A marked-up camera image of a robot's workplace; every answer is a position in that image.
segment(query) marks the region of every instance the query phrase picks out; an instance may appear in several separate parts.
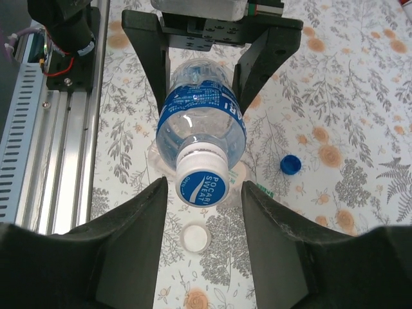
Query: blue label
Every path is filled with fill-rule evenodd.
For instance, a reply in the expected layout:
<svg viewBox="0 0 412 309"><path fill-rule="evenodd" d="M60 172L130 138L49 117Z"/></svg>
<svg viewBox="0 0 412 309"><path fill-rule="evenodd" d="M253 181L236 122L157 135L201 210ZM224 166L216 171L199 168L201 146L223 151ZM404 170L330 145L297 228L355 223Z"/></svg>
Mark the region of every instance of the blue label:
<svg viewBox="0 0 412 309"><path fill-rule="evenodd" d="M180 184L183 198L199 207L207 207L221 200L225 195L225 182L211 172L195 172Z"/></svg>
<svg viewBox="0 0 412 309"><path fill-rule="evenodd" d="M180 86L166 98L160 114L157 130L173 114L191 108L217 108L232 116L246 135L245 123L242 119L238 101L234 94L224 85L205 80L196 86Z"/></svg>

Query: pocari sweat bottle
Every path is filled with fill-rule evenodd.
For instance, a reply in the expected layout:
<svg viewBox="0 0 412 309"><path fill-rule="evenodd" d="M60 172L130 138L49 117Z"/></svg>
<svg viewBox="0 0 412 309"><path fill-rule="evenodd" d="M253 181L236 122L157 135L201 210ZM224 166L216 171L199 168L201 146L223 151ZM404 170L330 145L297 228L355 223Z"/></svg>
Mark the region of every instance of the pocari sweat bottle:
<svg viewBox="0 0 412 309"><path fill-rule="evenodd" d="M185 203L210 207L226 197L229 169L245 150L246 130L224 67L193 59L176 69L156 143L176 171L176 192Z"/></svg>

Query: metal rail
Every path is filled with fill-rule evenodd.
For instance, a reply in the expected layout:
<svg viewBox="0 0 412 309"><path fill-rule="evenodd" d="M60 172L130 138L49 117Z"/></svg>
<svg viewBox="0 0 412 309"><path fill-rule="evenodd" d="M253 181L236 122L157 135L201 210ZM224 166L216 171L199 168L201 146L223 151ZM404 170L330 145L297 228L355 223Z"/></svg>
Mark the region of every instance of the metal rail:
<svg viewBox="0 0 412 309"><path fill-rule="evenodd" d="M64 234L89 221L109 1L101 20L91 93L50 91L42 82L15 223Z"/></svg>

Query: tablecloth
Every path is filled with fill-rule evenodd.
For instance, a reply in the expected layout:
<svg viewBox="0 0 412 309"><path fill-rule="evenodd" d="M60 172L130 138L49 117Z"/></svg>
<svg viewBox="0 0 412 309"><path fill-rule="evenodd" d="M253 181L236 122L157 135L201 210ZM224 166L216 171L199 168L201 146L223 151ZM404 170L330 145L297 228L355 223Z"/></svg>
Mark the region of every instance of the tablecloth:
<svg viewBox="0 0 412 309"><path fill-rule="evenodd" d="M147 164L156 102L123 9L155 12L149 0L111 1L92 218L161 176ZM411 22L396 0L288 0L284 16L304 21L301 47L245 113L242 161L269 195L325 227L356 236L411 224ZM196 57L233 68L246 48L171 50L172 70ZM287 154L303 162L295 176L279 171ZM256 308L241 208L187 206L173 183L168 202L154 308ZM179 241L193 221L212 234L200 255Z"/></svg>

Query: bottle cap top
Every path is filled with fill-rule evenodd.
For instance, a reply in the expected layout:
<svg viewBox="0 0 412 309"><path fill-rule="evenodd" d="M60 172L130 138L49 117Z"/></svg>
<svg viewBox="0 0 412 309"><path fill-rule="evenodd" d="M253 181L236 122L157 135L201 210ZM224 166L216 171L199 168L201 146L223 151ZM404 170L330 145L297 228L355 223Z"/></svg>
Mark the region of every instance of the bottle cap top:
<svg viewBox="0 0 412 309"><path fill-rule="evenodd" d="M221 202L229 191L227 156L218 146L197 142L183 148L176 161L176 192L195 207Z"/></svg>
<svg viewBox="0 0 412 309"><path fill-rule="evenodd" d="M211 243L211 233L203 224L188 224L180 232L182 247L192 253L202 253Z"/></svg>
<svg viewBox="0 0 412 309"><path fill-rule="evenodd" d="M294 175L302 168L302 162L298 157L289 154L281 160L281 170L287 175Z"/></svg>

